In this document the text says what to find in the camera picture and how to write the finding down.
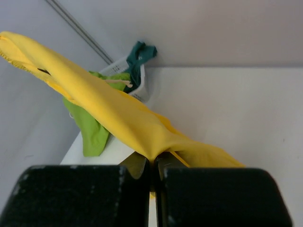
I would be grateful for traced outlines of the yellow shorts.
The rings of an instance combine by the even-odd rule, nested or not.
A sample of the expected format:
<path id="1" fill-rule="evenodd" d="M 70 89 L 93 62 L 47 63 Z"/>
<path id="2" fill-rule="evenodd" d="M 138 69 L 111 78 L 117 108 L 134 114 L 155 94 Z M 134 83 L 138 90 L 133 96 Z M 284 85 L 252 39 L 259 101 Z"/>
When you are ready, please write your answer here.
<path id="1" fill-rule="evenodd" d="M 241 167 L 223 149 L 194 141 L 145 104 L 37 41 L 13 32 L 0 34 L 0 54 L 16 68 L 32 73 L 134 151 L 154 161 L 170 152 L 188 167 Z"/>

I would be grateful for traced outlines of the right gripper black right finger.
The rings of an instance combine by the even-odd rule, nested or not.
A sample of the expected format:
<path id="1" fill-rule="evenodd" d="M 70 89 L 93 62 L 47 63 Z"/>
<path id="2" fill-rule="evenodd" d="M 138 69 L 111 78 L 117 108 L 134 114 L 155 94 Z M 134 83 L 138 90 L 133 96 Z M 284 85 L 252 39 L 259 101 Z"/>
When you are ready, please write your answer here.
<path id="1" fill-rule="evenodd" d="M 274 178 L 259 168 L 185 166 L 164 152 L 154 162 L 160 227 L 290 227 Z"/>

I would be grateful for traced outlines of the lime green shorts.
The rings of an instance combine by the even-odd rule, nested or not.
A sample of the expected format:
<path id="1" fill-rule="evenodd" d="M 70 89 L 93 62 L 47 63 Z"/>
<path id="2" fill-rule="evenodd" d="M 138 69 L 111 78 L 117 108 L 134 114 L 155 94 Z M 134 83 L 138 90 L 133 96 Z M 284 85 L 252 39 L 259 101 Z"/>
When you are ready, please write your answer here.
<path id="1" fill-rule="evenodd" d="M 95 71 L 89 71 L 89 73 L 103 80 L 131 80 L 131 75 L 125 72 L 113 76 L 105 76 Z M 127 87 L 123 82 L 109 83 L 109 85 L 120 91 L 123 91 L 125 87 Z M 110 135 L 109 131 L 82 107 L 73 104 L 66 98 L 63 98 L 62 100 L 81 131 L 83 155 L 85 157 L 99 156 L 106 146 L 107 139 Z"/>

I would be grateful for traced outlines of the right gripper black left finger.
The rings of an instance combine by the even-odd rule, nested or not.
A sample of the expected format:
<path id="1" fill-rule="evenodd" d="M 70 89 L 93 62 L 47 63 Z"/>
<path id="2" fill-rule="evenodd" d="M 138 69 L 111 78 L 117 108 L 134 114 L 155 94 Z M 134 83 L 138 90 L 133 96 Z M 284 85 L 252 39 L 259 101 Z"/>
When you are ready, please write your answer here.
<path id="1" fill-rule="evenodd" d="M 133 153 L 118 165 L 31 166 L 0 216 L 3 227 L 145 227 L 150 164 Z"/>

